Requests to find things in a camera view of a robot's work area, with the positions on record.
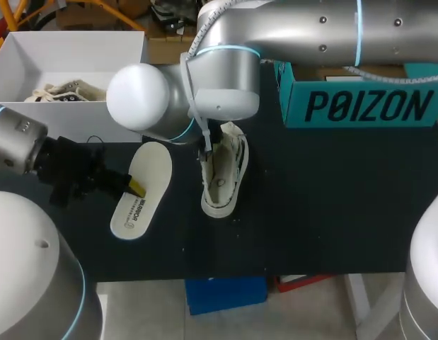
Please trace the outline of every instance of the floor tile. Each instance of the floor tile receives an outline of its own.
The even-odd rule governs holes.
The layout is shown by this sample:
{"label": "floor tile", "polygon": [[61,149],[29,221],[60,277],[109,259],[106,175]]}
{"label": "floor tile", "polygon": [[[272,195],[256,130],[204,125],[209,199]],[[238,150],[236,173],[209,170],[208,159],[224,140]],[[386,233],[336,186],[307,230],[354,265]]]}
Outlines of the floor tile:
{"label": "floor tile", "polygon": [[182,280],[101,283],[108,295],[104,340],[183,340]]}

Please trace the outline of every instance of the white shoe insole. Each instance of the white shoe insole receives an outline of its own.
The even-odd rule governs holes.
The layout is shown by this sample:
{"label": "white shoe insole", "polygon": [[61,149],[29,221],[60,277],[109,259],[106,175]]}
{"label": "white shoe insole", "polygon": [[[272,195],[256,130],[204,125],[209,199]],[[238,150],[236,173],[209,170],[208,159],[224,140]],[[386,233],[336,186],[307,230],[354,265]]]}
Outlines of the white shoe insole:
{"label": "white shoe insole", "polygon": [[110,221],[112,233],[119,239],[137,239],[148,229],[151,219],[171,179],[171,156],[157,142],[143,144],[132,159],[129,175],[146,190],[144,198],[123,193]]}

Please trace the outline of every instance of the black mat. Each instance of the black mat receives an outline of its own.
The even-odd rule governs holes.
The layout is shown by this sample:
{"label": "black mat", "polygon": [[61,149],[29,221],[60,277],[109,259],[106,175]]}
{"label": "black mat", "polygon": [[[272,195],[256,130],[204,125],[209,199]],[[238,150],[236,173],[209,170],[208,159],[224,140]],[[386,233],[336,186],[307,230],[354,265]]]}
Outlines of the black mat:
{"label": "black mat", "polygon": [[[239,123],[253,153],[231,218],[202,212],[193,147],[169,147],[171,184],[133,242],[110,232],[115,203],[105,195],[59,210],[31,176],[0,173],[0,190],[42,206],[97,281],[403,271],[413,230],[438,193],[438,127],[287,130],[273,68],[262,71],[260,112]],[[108,165],[126,171],[138,147],[107,144]]]}

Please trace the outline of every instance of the shoe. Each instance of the shoe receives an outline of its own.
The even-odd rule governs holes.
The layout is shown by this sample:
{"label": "shoe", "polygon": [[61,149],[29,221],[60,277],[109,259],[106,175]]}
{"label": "shoe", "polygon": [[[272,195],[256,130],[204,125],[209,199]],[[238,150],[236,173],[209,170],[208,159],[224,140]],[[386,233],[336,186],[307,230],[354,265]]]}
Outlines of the shoe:
{"label": "shoe", "polygon": [[82,80],[73,80],[60,86],[47,84],[42,90],[34,90],[26,103],[51,101],[105,101],[105,91]]}
{"label": "shoe", "polygon": [[247,138],[238,126],[228,122],[220,127],[221,142],[214,144],[207,157],[200,157],[204,186],[201,205],[213,218],[229,216],[236,207],[249,155]]}

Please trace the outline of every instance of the white table leg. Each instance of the white table leg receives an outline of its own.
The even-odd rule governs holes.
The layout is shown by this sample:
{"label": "white table leg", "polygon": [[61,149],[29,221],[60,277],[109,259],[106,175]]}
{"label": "white table leg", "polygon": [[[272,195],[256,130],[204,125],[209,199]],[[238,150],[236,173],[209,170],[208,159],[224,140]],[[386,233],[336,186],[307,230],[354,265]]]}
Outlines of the white table leg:
{"label": "white table leg", "polygon": [[357,340],[376,340],[398,314],[403,294],[404,273],[389,284],[367,317],[357,325]]}
{"label": "white table leg", "polygon": [[346,275],[345,285],[351,302],[355,324],[359,326],[370,312],[367,290],[365,289],[362,274]]}

